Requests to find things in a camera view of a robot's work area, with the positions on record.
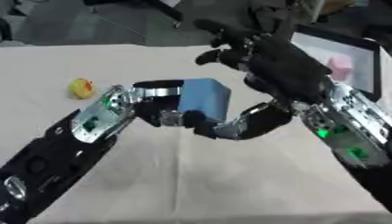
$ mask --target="gray floor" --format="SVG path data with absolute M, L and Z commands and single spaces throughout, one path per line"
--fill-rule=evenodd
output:
M 185 22 L 176 30 L 168 17 L 140 3 L 100 5 L 98 13 L 92 14 L 81 0 L 49 0 L 47 3 L 24 0 L 22 8 L 26 8 L 29 16 L 11 22 L 16 24 L 15 40 L 37 46 L 195 46 L 210 39 L 206 33 L 192 26 L 195 18 L 212 18 L 244 27 L 249 25 L 247 5 L 248 0 L 183 0 L 177 9 L 185 13 Z M 366 10 L 348 10 L 332 17 L 330 22 L 316 26 L 359 36 L 369 23 L 391 25 L 391 13 L 392 9 L 385 7 L 380 0 L 373 0 Z

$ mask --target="robotic arm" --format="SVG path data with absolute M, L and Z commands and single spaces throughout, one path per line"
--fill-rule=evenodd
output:
M 328 68 L 287 41 L 208 20 L 199 20 L 196 26 L 217 36 L 213 47 L 231 46 L 203 53 L 196 59 L 199 65 L 218 62 L 242 70 L 247 73 L 246 85 L 274 100 L 226 122 L 230 90 L 215 80 L 113 86 L 86 109 L 54 124 L 0 168 L 0 221 L 23 224 L 46 210 L 115 145 L 117 136 L 137 117 L 154 127 L 184 126 L 205 137 L 245 140 L 300 116 L 353 177 L 392 211 L 392 119 L 388 115 L 358 90 L 331 80 Z

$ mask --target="screw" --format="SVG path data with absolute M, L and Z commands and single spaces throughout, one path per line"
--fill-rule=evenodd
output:
M 61 127 L 58 127 L 54 133 L 56 133 L 56 135 L 61 135 L 63 133 L 63 129 Z

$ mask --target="white tablecloth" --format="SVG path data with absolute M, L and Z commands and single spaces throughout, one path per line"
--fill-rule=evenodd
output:
M 196 66 L 194 58 L 206 49 L 0 48 L 0 164 L 94 100 L 67 97 L 67 85 L 78 77 L 101 91 L 117 83 L 215 78 L 233 90 L 229 117 L 269 99 L 243 85 L 243 73 Z M 382 52 L 384 95 L 392 96 L 386 75 L 392 74 L 392 62 L 386 55 Z M 388 99 L 384 104 L 392 105 Z M 136 120 L 113 150 L 34 222 L 334 223 L 358 217 L 391 219 L 299 120 L 243 142 L 214 141 L 187 129 L 155 129 Z

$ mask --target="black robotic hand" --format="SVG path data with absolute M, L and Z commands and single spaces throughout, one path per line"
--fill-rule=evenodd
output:
M 207 19 L 196 20 L 195 26 L 216 36 L 212 47 L 231 47 L 205 52 L 196 59 L 197 64 L 220 62 L 233 69 L 248 70 L 251 75 L 245 83 L 276 98 L 308 103 L 319 100 L 319 83 L 331 70 L 288 40 L 256 31 L 237 31 Z

